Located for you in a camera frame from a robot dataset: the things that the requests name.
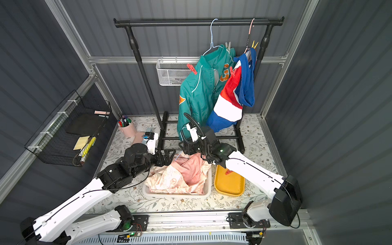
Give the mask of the pink printed jacket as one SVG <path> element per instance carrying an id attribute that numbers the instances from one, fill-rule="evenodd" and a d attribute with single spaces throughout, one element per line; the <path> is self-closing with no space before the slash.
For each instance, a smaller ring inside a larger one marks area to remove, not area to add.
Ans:
<path id="1" fill-rule="evenodd" d="M 168 166 L 153 168 L 144 185 L 151 193 L 202 195 L 211 166 L 200 153 L 188 157 L 172 160 Z"/>

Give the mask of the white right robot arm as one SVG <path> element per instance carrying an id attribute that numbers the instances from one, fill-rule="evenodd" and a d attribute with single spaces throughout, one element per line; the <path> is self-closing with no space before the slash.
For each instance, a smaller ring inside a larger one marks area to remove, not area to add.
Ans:
<path id="1" fill-rule="evenodd" d="M 247 204 L 241 217 L 244 225 L 253 228 L 261 220 L 274 219 L 291 227 L 293 220 L 299 217 L 298 211 L 303 202 L 298 180 L 291 175 L 284 177 L 261 167 L 232 145 L 221 143 L 210 127 L 201 127 L 188 113 L 184 116 L 189 120 L 186 127 L 190 132 L 190 138 L 181 135 L 183 141 L 180 147 L 184 153 L 199 153 L 207 163 L 239 174 L 268 197 L 268 201 L 251 201 Z"/>

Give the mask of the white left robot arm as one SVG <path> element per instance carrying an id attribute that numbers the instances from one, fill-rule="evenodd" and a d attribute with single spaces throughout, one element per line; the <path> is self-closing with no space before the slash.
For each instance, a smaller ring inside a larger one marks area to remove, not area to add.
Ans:
<path id="1" fill-rule="evenodd" d="M 149 173 L 153 166 L 170 165 L 175 149 L 154 150 L 137 143 L 124 156 L 100 171 L 82 190 L 57 208 L 38 218 L 28 217 L 20 224 L 22 245 L 72 245 L 105 231 L 130 231 L 134 218 L 125 205 L 82 222 L 87 210 L 120 190 L 135 186 L 133 180 Z"/>

